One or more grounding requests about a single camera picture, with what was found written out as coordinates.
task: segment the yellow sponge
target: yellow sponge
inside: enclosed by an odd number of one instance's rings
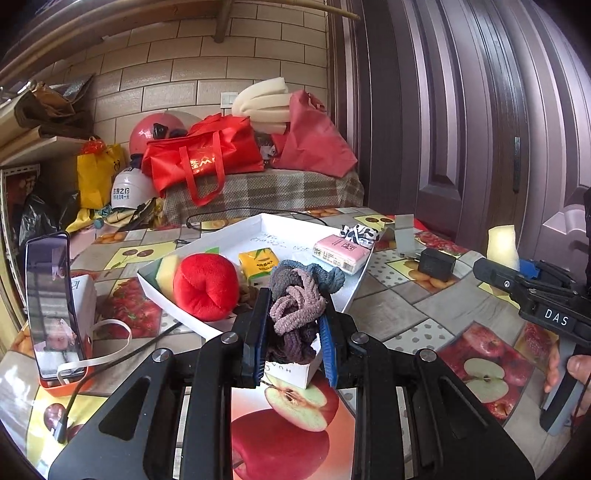
[[[177,255],[167,255],[162,258],[156,272],[156,283],[160,292],[170,301],[174,301],[173,279],[181,259]]]

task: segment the black charger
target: black charger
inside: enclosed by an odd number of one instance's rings
[[[448,281],[453,274],[453,267],[455,265],[456,257],[435,250],[434,248],[426,248],[421,252],[418,270],[438,280]]]

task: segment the yellow bag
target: yellow bag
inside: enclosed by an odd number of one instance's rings
[[[91,139],[88,144],[91,143],[96,145],[97,141]],[[109,145],[96,153],[78,155],[80,207],[100,210],[107,205],[111,201],[113,177],[123,166],[125,166],[124,154],[119,144]]]

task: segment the black cable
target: black cable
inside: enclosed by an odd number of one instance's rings
[[[160,333],[158,336],[152,338],[149,342],[145,343],[144,345],[136,348],[135,350],[133,350],[133,351],[131,351],[129,353],[126,353],[124,356],[122,356],[121,358],[118,358],[117,360],[113,360],[112,362],[109,362],[108,364],[99,365],[97,368],[95,368],[92,371],[92,373],[90,373],[87,376],[85,376],[84,378],[82,378],[77,383],[76,387],[74,388],[74,391],[72,392],[72,394],[70,396],[70,401],[68,402],[68,406],[66,407],[66,411],[60,417],[60,420],[58,421],[58,423],[56,425],[56,428],[55,428],[55,430],[53,432],[54,438],[58,442],[64,443],[64,441],[66,439],[66,430],[67,430],[67,424],[68,424],[68,415],[70,414],[70,410],[72,410],[72,406],[74,405],[74,400],[76,399],[76,396],[80,392],[80,389],[82,387],[84,387],[84,385],[89,380],[91,380],[92,378],[94,378],[98,374],[100,374],[100,373],[108,370],[109,368],[114,367],[115,365],[119,365],[121,362],[125,362],[126,360],[130,359],[134,355],[137,355],[138,353],[143,352],[149,346],[155,344],[156,342],[158,342],[159,340],[161,340],[163,337],[165,337],[166,335],[168,335],[170,332],[172,332],[174,329],[178,328],[181,325],[182,325],[182,323],[176,322],[174,325],[170,326],[165,331],[163,331],[162,333]]]
[[[587,381],[585,382],[585,387],[581,394],[579,395],[579,402],[577,403],[577,408],[574,409],[573,420],[570,422],[570,437],[572,438],[574,435],[574,421],[577,419],[577,413],[579,413],[579,409],[581,408],[581,402],[583,401],[583,396],[587,392],[587,388],[589,387],[589,383],[591,382],[591,372],[589,372],[589,376],[587,377]]]
[[[226,212],[231,212],[233,210],[258,210],[260,213],[267,213],[267,212],[272,212],[272,213],[290,213],[292,215],[304,215],[306,217],[310,217],[313,218],[314,220],[319,220],[321,223],[323,223],[326,226],[330,226],[328,223],[326,223],[322,218],[317,218],[314,215],[311,215],[309,213],[306,212],[295,212],[293,210],[279,210],[279,209],[274,209],[274,208],[264,208],[264,207],[236,207],[236,208],[226,208],[224,210],[218,210],[216,212],[207,212],[207,213],[195,213],[195,215],[191,215],[187,218],[187,221],[185,222],[187,228],[190,228],[192,230],[196,230],[198,232],[217,232],[218,230],[221,230],[221,228],[216,228],[213,230],[203,230],[201,228],[197,228],[193,225],[191,225],[189,223],[189,220],[191,218],[194,218],[196,216],[200,216],[200,215],[213,215],[214,213],[226,213]],[[204,222],[214,222],[215,220],[203,220]]]

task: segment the plaid blanket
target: plaid blanket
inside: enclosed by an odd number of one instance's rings
[[[217,186],[215,176],[199,177],[197,189],[204,196]],[[226,176],[220,195],[205,207],[191,200],[186,184],[166,190],[164,215],[169,223],[185,223],[199,213],[196,222],[231,219],[253,215],[243,207],[270,208],[301,212],[323,207],[359,207],[363,205],[363,185],[351,171],[342,179],[299,170],[269,169],[259,173]]]

